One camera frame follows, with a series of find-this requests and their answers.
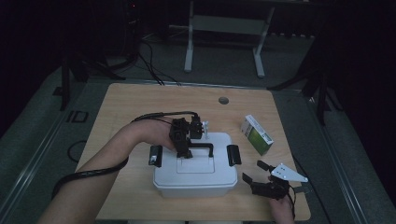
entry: small box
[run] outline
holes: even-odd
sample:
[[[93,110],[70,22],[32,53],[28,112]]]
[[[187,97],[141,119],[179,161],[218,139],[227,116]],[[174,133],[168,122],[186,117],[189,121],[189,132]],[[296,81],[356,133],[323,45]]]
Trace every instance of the small box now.
[[[241,130],[260,155],[264,155],[274,143],[274,140],[251,115],[245,117]]]

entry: cable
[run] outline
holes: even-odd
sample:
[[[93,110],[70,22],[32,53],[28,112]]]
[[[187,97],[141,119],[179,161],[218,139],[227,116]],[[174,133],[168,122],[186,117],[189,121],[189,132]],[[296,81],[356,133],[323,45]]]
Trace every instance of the cable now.
[[[294,190],[294,188],[291,185],[289,185],[289,187],[293,190],[293,194],[294,194],[294,200],[293,200],[291,198],[290,194],[288,193],[288,197],[291,202],[291,213],[293,214],[293,218],[296,218],[296,213],[295,213],[295,204],[296,204],[296,200],[297,200],[296,191]]]
[[[101,170],[91,170],[91,171],[83,171],[83,172],[77,172],[71,175],[66,175],[63,178],[61,178],[56,184],[55,187],[53,188],[52,191],[52,197],[51,199],[53,199],[59,192],[59,190],[61,189],[61,187],[73,180],[78,180],[78,179],[83,179],[83,178],[87,178],[87,177],[93,177],[93,176],[99,176],[99,175],[108,175],[114,172],[119,171],[120,169],[122,169],[126,163],[128,163],[128,159],[126,158],[125,161],[123,161],[122,163],[110,167],[110,168],[106,168],[106,169],[101,169]]]
[[[329,92],[326,90],[326,95],[327,97],[330,99],[330,101],[332,102],[332,105],[334,106],[334,108],[338,111],[344,111],[343,108],[339,107],[338,104],[335,102],[335,100],[332,98],[332,96],[329,94]]]
[[[121,74],[121,73],[124,73],[124,72],[128,71],[128,70],[129,70],[130,68],[132,68],[132,67],[141,68],[141,67],[138,67],[138,66],[132,64],[132,65],[129,65],[128,67],[122,69],[121,71],[117,72],[116,74],[119,75],[119,74]]]
[[[72,150],[73,147],[75,147],[77,144],[80,144],[80,143],[87,143],[87,140],[80,140],[80,141],[77,141],[76,143],[73,143],[73,144],[67,149],[67,157],[68,157],[71,161],[79,162],[79,160],[76,160],[76,159],[74,159],[74,158],[72,157],[72,155],[71,155],[71,150]]]
[[[142,119],[157,119],[157,118],[161,118],[161,117],[165,117],[165,116],[186,115],[186,114],[194,115],[196,118],[198,118],[198,114],[195,112],[192,112],[192,111],[180,111],[180,112],[169,112],[169,113],[159,112],[159,113],[151,113],[151,114],[142,115],[142,116],[137,117],[136,119],[132,120],[132,122],[139,121]]]
[[[308,176],[308,174],[306,173],[306,171],[304,170],[304,167],[299,163],[299,161],[294,157],[294,155],[291,154],[291,156],[292,156],[293,159],[296,161],[297,165],[301,168],[301,170],[303,171],[304,175],[305,175],[308,179],[311,179],[311,178]],[[330,220],[330,216],[329,216],[329,214],[327,213],[326,208],[324,207],[323,201],[320,199],[320,197],[319,197],[319,195],[318,195],[318,192],[317,192],[317,190],[315,189],[315,186],[314,186],[311,182],[309,182],[309,184],[311,185],[312,190],[315,192],[315,195],[317,195],[317,197],[318,197],[318,201],[319,201],[319,203],[320,203],[320,206],[321,206],[322,209],[323,209],[324,215],[326,216],[326,218],[327,218],[327,220],[329,221],[329,223],[332,224],[332,221]]]
[[[147,62],[147,61],[145,60],[145,58],[144,58],[140,53],[139,53],[139,57],[142,59],[142,61],[144,62],[144,64],[145,64],[146,67],[148,68],[148,71],[150,72],[151,76],[152,76],[160,85],[164,86],[163,81],[158,77],[158,74],[155,73],[155,71],[157,71],[157,72],[160,73],[159,75],[168,77],[168,78],[170,78],[171,80],[173,80],[174,82],[176,82],[176,84],[177,84],[178,86],[181,86],[181,84],[180,84],[177,80],[175,80],[174,78],[172,78],[172,77],[170,77],[170,76],[164,74],[163,72],[161,72],[161,71],[159,71],[157,68],[155,68],[154,65],[152,65],[152,57],[153,57],[152,46],[151,46],[148,42],[146,42],[146,41],[144,41],[144,40],[142,40],[141,42],[142,42],[142,44],[145,44],[145,45],[148,46],[148,48],[149,48],[149,52],[150,52],[150,55],[149,55],[149,62]]]

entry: metal frame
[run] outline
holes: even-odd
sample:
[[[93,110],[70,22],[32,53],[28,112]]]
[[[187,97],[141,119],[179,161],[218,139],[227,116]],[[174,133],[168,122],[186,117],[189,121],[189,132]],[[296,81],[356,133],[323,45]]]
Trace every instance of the metal frame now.
[[[189,18],[189,43],[187,46],[186,62],[184,71],[192,70],[192,54],[194,46],[192,42],[192,33],[194,30],[214,31],[245,35],[259,35],[260,41],[257,47],[253,48],[253,57],[256,64],[257,76],[264,77],[264,69],[262,66],[262,45],[270,27],[275,8],[271,7],[266,20],[248,20],[237,18],[213,17],[204,15],[194,15],[193,0],[190,1],[190,18]]]

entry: table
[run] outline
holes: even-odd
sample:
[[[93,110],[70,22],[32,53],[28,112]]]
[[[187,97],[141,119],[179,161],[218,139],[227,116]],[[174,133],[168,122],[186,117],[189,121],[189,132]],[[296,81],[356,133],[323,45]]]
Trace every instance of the table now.
[[[223,105],[220,97],[227,97]],[[139,144],[110,191],[98,219],[140,220],[271,220],[268,199],[252,195],[242,173],[264,182],[268,173],[257,160],[273,166],[281,162],[295,170],[290,148],[272,93],[265,90],[198,86],[120,84],[109,86],[78,167],[92,157],[115,132],[134,118],[152,112],[194,111],[209,121],[210,132],[227,133],[239,146],[242,165],[236,167],[238,183],[223,197],[163,198],[152,183],[153,166],[148,166],[149,145]],[[275,140],[260,156],[240,127],[251,114]],[[292,186],[301,183],[290,182]],[[307,220],[310,211],[303,193],[297,194],[296,220]]]

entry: container lid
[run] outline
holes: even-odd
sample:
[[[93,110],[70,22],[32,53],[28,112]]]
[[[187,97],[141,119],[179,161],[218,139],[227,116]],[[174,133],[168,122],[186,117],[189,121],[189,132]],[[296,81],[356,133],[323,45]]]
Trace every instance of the container lid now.
[[[189,159],[177,158],[175,152],[165,148],[162,167],[154,170],[154,185],[159,189],[233,187],[237,172],[228,162],[230,135],[209,133],[207,139],[203,136],[191,141],[213,144],[213,157],[209,157],[209,148],[191,148],[192,158]]]

